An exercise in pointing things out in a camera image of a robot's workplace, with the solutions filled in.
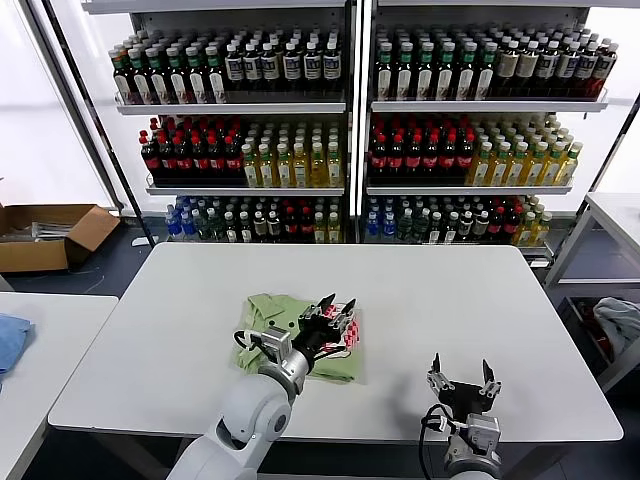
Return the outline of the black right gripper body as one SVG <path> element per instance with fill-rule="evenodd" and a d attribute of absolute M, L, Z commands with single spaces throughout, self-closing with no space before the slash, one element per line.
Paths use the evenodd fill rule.
<path fill-rule="evenodd" d="M 466 418 L 469 414 L 482 415 L 493 406 L 493 398 L 478 385 L 452 382 L 437 394 L 438 400 L 451 409 L 453 418 Z"/>

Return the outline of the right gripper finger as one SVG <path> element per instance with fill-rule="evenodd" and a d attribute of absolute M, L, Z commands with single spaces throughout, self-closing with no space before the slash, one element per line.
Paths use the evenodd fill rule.
<path fill-rule="evenodd" d="M 482 362 L 484 385 L 480 394 L 487 398 L 495 398 L 501 391 L 502 383 L 495 379 L 494 371 L 486 360 Z"/>
<path fill-rule="evenodd" d="M 431 367 L 427 372 L 426 379 L 434 393 L 454 390 L 452 382 L 441 371 L 439 353 L 435 354 Z"/>

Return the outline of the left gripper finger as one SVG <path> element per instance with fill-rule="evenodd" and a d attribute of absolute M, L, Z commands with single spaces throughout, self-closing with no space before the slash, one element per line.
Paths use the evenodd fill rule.
<path fill-rule="evenodd" d="M 307 325 L 319 320 L 321 322 L 328 323 L 331 320 L 331 308 L 336 294 L 332 293 L 316 304 L 312 304 L 307 307 L 298 318 L 299 325 Z"/>
<path fill-rule="evenodd" d="M 354 308 L 356 305 L 356 299 L 348 301 L 347 303 L 337 303 L 334 305 L 333 317 L 331 320 L 331 326 L 338 332 L 344 332 L 348 325 L 354 318 Z"/>

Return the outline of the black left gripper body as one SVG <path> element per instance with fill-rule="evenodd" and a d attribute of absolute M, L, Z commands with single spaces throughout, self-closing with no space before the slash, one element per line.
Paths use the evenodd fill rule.
<path fill-rule="evenodd" d="M 294 349 L 300 352 L 308 362 L 326 358 L 331 354 L 342 352 L 340 346 L 342 334 L 326 323 L 309 323 L 294 338 Z"/>

